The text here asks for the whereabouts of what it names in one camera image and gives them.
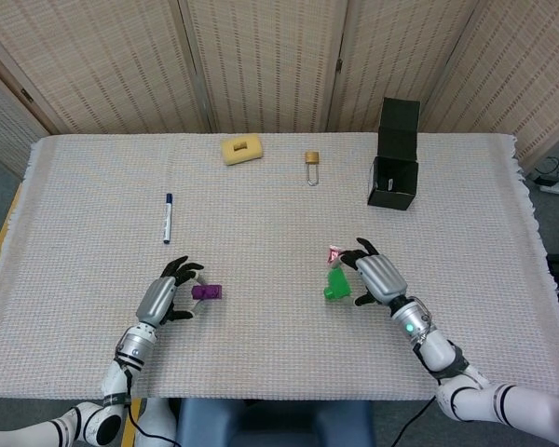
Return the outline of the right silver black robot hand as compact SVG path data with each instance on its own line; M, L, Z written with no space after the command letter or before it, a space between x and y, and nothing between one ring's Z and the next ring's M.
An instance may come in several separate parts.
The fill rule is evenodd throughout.
M358 237L363 249L341 251L332 261L331 268L348 266L362 280L366 293L352 300L354 306L385 305L395 313L412 299L406 296L407 282L389 260L367 239Z

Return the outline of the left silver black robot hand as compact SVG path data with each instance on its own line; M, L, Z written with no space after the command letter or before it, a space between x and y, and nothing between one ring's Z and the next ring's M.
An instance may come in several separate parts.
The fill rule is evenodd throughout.
M189 309L174 309L174 297L182 284L193 280L198 285L204 285L199 277L204 266L188 263L187 259L187 256L182 256L169 262L160 277L148 287L136 311L136 318L141 323L157 329L169 321L194 318L204 308L204 302L200 300Z

